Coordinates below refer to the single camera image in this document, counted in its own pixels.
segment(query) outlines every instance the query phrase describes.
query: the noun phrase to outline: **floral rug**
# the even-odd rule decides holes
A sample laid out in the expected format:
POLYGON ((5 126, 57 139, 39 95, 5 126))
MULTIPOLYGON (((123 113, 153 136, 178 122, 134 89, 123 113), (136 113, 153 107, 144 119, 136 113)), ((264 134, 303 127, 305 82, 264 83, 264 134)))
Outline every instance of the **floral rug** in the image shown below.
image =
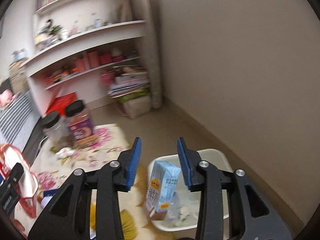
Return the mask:
MULTIPOLYGON (((73 156, 62 160, 59 160, 50 151, 52 144, 49 140, 43 145, 30 169, 37 176, 38 192, 60 187, 77 168, 82 168, 86 172, 98 170, 106 163, 116 160, 122 151, 131 147, 125 139, 124 133, 116 124, 96 126, 95 132, 99 138, 94 146, 78 150, 73 156)), ((163 232, 153 227, 143 213, 142 205, 147 192, 147 183, 147 170, 139 166, 135 185, 131 191, 118 193, 120 210, 126 209, 133 216, 138 231, 135 239, 173 240, 175 237, 172 233, 163 232)), ((37 203, 37 217, 41 211, 42 208, 37 203)), ((15 208, 14 216, 24 226, 24 233, 28 235, 36 218, 30 218, 19 204, 15 208)))

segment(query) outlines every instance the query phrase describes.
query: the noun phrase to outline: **milk carton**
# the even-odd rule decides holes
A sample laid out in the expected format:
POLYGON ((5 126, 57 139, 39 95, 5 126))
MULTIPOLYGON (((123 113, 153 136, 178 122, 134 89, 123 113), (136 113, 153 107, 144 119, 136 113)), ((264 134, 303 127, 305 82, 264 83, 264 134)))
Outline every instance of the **milk carton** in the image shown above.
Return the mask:
POLYGON ((181 169, 156 160, 153 165, 145 208, 152 220, 163 220, 171 203, 181 169))

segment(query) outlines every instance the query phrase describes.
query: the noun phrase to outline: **striped bed sheet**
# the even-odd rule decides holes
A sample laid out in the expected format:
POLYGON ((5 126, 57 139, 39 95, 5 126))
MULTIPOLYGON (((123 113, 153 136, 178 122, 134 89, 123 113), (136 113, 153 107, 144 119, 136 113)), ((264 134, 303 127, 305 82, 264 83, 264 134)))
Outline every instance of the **striped bed sheet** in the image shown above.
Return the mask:
POLYGON ((23 151, 39 118, 31 94, 18 95, 0 112, 0 143, 10 143, 23 151))

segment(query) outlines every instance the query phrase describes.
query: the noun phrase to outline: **white plastic bin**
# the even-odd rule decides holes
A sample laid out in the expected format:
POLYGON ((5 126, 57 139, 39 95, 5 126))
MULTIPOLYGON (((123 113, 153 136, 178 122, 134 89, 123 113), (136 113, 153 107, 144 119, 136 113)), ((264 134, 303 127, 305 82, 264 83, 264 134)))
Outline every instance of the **white plastic bin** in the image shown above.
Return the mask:
MULTIPOLYGON (((202 160, 212 163, 218 169, 232 172, 231 166, 228 163, 227 158, 222 152, 216 149, 205 149, 205 150, 198 151, 198 153, 201 156, 202 160)), ((174 165, 180 167, 179 157, 177 154, 156 158, 148 166, 148 181, 150 181, 152 168, 155 160, 171 162, 174 165)), ((180 202, 182 204, 186 204, 187 202, 188 203, 191 202, 194 204, 194 207, 192 208, 192 210, 194 210, 194 214, 190 215, 190 217, 187 218, 187 220, 184 222, 184 225, 181 227, 175 226, 170 222, 160 221, 160 220, 152 220, 151 221, 152 224, 156 228, 162 231, 171 231, 171 232, 196 228, 197 222, 198 222, 198 211, 199 211, 201 193, 190 192, 188 190, 187 186, 184 184, 182 172, 179 176, 175 191, 177 192, 180 202)), ((227 192, 225 190, 222 191, 222 202, 223 202, 223 219, 228 219, 229 217, 228 199, 227 199, 227 192)))

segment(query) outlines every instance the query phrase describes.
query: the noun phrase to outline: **potted plant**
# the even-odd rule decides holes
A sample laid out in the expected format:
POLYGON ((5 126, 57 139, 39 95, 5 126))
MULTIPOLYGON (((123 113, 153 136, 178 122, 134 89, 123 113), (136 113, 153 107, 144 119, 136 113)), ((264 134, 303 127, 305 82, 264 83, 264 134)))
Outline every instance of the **potted plant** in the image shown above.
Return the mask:
POLYGON ((62 29, 61 25, 52 26, 49 34, 53 35, 53 36, 57 36, 57 39, 60 39, 59 32, 60 32, 61 29, 62 29))

